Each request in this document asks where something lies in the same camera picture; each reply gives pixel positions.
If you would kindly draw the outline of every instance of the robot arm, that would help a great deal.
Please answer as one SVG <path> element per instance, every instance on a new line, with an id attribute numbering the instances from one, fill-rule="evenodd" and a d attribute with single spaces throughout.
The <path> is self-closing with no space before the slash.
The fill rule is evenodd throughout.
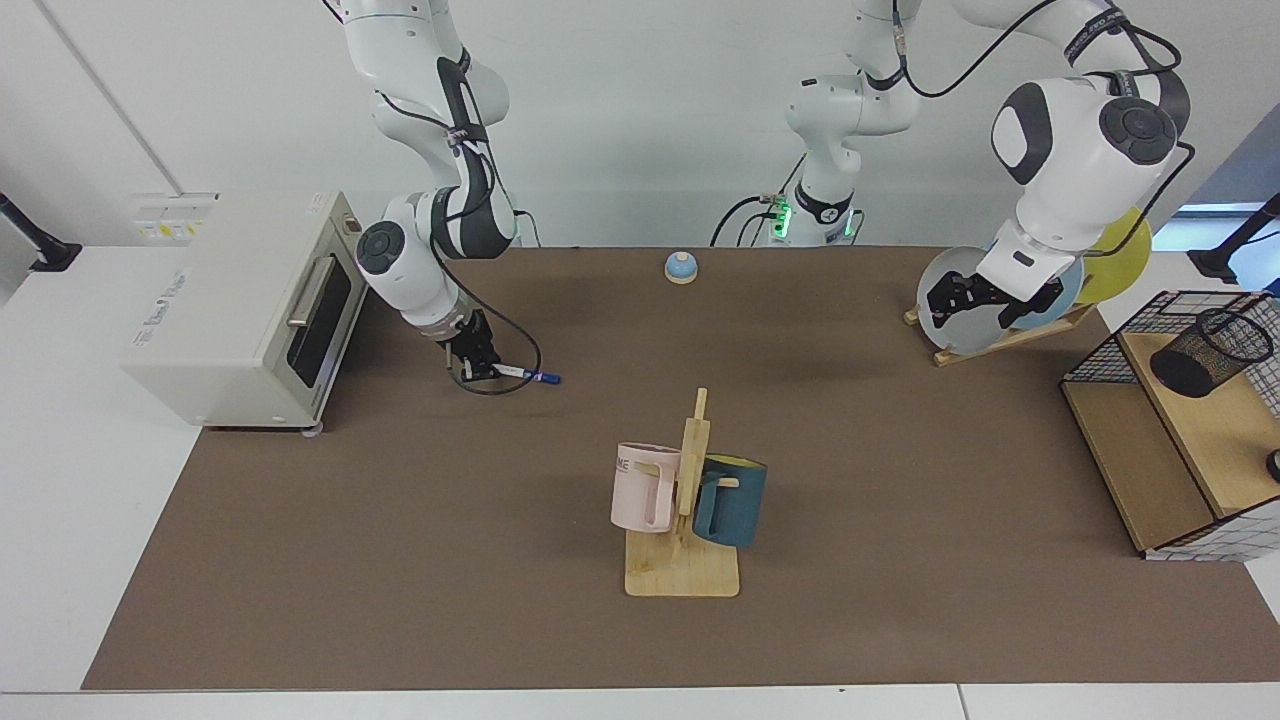
<path id="1" fill-rule="evenodd" d="M 952 1 L 989 27 L 1010 27 L 1032 5 Z M 1181 81 L 1108 0 L 1059 0 L 1018 29 L 1087 74 L 1023 85 L 1001 108 L 992 147 L 1025 192 L 977 273 L 948 273 L 928 292 L 936 328 L 983 305 L 1006 305 L 1004 327 L 1047 309 L 1062 292 L 1056 278 L 1165 174 L 1189 119 Z"/>
<path id="2" fill-rule="evenodd" d="M 516 237 L 488 135 L 507 114 L 507 87 L 462 46 L 448 0 L 344 0 L 340 14 L 351 59 L 374 88 L 378 128 L 417 152 L 436 187 L 387 206 L 357 245 L 361 273 L 462 361 L 465 379 L 497 377 L 488 320 L 440 254 L 492 259 Z"/>
<path id="3" fill-rule="evenodd" d="M 899 0 L 910 27 L 920 0 Z M 787 124 L 805 143 L 800 181 L 791 188 L 774 241 L 792 247 L 838 242 L 849 236 L 854 183 L 861 154 L 849 146 L 856 136 L 893 135 L 908 129 L 920 97 L 899 72 L 892 0 L 854 0 L 854 20 L 845 55 L 859 68 L 854 76 L 819 76 L 800 83 L 787 108 Z"/>

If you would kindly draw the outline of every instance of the wire mesh basket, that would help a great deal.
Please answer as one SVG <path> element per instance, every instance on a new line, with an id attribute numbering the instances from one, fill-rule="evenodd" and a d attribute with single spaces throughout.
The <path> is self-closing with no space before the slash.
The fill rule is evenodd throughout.
<path id="1" fill-rule="evenodd" d="M 1206 397 L 1256 363 L 1275 355 L 1275 342 L 1253 319 L 1235 310 L 1213 309 L 1152 355 L 1151 370 L 1169 389 Z"/>

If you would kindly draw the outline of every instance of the wooden mug stand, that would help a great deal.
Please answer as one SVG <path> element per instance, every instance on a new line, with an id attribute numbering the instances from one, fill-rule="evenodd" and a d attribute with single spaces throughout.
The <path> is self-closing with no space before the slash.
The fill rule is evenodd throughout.
<path id="1" fill-rule="evenodd" d="M 982 357 L 983 355 L 991 355 L 992 352 L 1000 352 L 1001 350 L 1009 350 L 1011 347 L 1018 347 L 1019 345 L 1025 345 L 1028 342 L 1041 340 L 1043 337 L 1055 336 L 1064 333 L 1066 331 L 1073 331 L 1079 327 L 1094 310 L 1097 305 L 1075 305 L 1065 315 L 1053 320 L 1052 323 L 1030 329 L 1030 331 L 1009 331 L 1000 342 L 992 345 L 982 352 L 975 352 L 974 355 L 956 355 L 951 352 L 950 348 L 942 350 L 933 354 L 933 364 L 938 368 L 946 368 L 947 365 L 955 365 L 956 363 L 964 363 L 965 360 L 973 360 L 974 357 Z M 920 324 L 920 309 L 919 306 L 911 307 L 902 315 L 902 322 L 909 325 Z"/>
<path id="2" fill-rule="evenodd" d="M 626 591 L 631 597 L 736 597 L 741 589 L 737 548 L 694 534 L 694 506 L 710 432 L 707 388 L 699 388 L 694 416 L 685 420 L 673 527 L 666 533 L 627 532 Z M 726 486 L 736 482 L 721 480 Z"/>

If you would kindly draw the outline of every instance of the wooden shelf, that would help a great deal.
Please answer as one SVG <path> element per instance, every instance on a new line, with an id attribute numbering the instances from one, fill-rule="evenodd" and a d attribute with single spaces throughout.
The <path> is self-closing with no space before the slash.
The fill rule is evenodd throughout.
<path id="1" fill-rule="evenodd" d="M 1213 515 L 1230 518 L 1280 497 L 1280 483 L 1266 469 L 1267 456 L 1280 450 L 1280 423 L 1253 383 L 1242 373 L 1208 397 L 1175 393 L 1151 372 L 1151 356 L 1172 340 L 1171 334 L 1121 333 L 1120 347 Z"/>
<path id="2" fill-rule="evenodd" d="M 1138 550 L 1213 523 L 1213 514 L 1160 416 L 1137 384 L 1062 383 L 1102 478 Z"/>

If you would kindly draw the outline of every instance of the brown mat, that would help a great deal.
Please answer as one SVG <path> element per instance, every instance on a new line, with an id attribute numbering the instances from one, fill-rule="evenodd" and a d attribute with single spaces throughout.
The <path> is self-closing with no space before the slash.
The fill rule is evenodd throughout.
<path id="1" fill-rule="evenodd" d="M 1101 322 L 937 369 L 936 252 L 467 265 L 566 378 L 503 400 L 370 299 L 324 437 L 200 438 L 84 688 L 1280 680 L 1243 566 L 1134 555 L 1057 387 Z M 614 445 L 678 445 L 699 384 L 769 464 L 742 596 L 627 598 Z"/>

